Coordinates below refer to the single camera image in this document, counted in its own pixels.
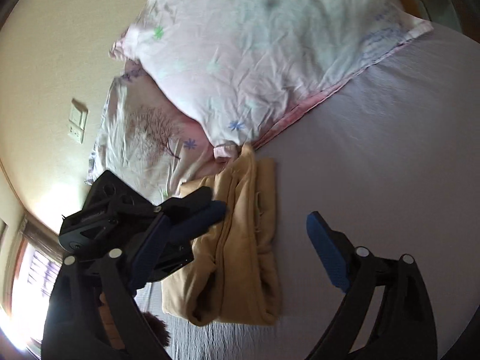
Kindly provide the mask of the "white wall switch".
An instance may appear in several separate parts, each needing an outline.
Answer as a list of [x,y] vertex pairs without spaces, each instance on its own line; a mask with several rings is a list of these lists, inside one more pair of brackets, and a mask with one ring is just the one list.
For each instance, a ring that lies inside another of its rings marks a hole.
[[68,117],[68,135],[78,144],[84,141],[87,117],[87,107],[73,98]]

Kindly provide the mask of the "tan beige garment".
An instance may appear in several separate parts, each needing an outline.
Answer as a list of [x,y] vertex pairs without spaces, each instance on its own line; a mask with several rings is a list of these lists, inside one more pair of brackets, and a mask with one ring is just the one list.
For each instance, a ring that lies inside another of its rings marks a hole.
[[162,311],[202,327],[212,322],[275,324],[281,286],[272,251],[277,227],[276,166],[249,145],[222,172],[184,183],[227,205],[224,220],[192,243],[193,262],[161,283]]

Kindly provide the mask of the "wooden framed window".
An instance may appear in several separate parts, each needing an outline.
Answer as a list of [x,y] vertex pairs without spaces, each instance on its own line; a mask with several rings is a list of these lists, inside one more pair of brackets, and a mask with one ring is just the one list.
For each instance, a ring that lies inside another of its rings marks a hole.
[[63,250],[58,236],[30,215],[1,230],[1,330],[22,354],[41,357],[50,295]]

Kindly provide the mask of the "lavender bed sheet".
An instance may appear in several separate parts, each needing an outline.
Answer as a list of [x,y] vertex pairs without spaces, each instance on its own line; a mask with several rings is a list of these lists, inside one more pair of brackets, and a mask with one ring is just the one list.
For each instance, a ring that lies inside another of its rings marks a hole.
[[306,358],[343,298],[308,238],[312,211],[377,256],[414,256],[447,352],[479,305],[479,44],[436,25],[257,156],[277,164],[280,319],[198,328],[166,316],[170,356]]

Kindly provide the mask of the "pink floral lower pillow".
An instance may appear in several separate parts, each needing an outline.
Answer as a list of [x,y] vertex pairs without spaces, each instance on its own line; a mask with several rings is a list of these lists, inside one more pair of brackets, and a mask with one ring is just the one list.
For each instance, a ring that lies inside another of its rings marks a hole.
[[89,162],[89,182],[111,171],[153,203],[214,175],[242,145],[259,147],[329,97],[299,80],[216,66],[150,76],[126,60],[112,81]]

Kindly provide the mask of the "white floral top pillow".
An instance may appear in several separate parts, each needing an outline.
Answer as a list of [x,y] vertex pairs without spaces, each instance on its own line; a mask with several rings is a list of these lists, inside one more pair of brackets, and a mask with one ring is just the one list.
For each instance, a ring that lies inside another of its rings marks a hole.
[[231,158],[431,30],[388,0],[147,0],[111,56],[140,63]]

